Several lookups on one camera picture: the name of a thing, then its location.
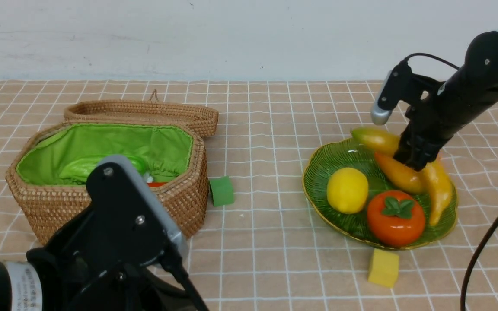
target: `green fabric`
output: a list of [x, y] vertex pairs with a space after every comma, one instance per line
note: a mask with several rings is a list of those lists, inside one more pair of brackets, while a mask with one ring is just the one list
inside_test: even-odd
[[192, 145], [175, 126], [74, 124], [38, 143], [16, 171], [28, 184], [82, 185], [102, 158], [123, 154], [141, 175], [168, 182], [188, 169]]

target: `persimmon leaf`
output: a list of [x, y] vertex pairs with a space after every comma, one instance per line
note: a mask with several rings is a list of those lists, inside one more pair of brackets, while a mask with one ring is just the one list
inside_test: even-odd
[[410, 219], [412, 218], [412, 213], [411, 213], [411, 210], [401, 210], [399, 211], [399, 214], [397, 215], [401, 218], [404, 218], [404, 219]]
[[393, 210], [399, 209], [399, 201], [394, 197], [386, 197], [384, 200], [384, 204], [388, 209], [393, 209]]
[[412, 208], [415, 206], [415, 202], [413, 200], [403, 200], [401, 201], [401, 210], [412, 210]]
[[382, 210], [383, 216], [397, 216], [398, 211], [396, 209], [385, 208]]

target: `orange pepper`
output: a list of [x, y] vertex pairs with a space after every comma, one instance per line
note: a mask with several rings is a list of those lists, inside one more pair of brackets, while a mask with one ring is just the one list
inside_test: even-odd
[[425, 191], [419, 172], [380, 152], [374, 152], [374, 158], [395, 187], [410, 194], [420, 194]]
[[393, 157], [399, 147], [400, 136], [379, 127], [363, 126], [351, 131], [351, 136], [366, 148]]

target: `white wall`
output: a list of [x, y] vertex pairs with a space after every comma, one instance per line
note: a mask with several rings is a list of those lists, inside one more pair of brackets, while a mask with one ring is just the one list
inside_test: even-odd
[[498, 0], [0, 0], [0, 79], [383, 79], [489, 30]]

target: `green toy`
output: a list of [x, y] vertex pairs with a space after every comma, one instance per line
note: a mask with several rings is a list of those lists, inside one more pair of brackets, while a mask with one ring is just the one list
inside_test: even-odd
[[233, 185], [228, 176], [209, 179], [213, 205], [223, 206], [235, 202]]

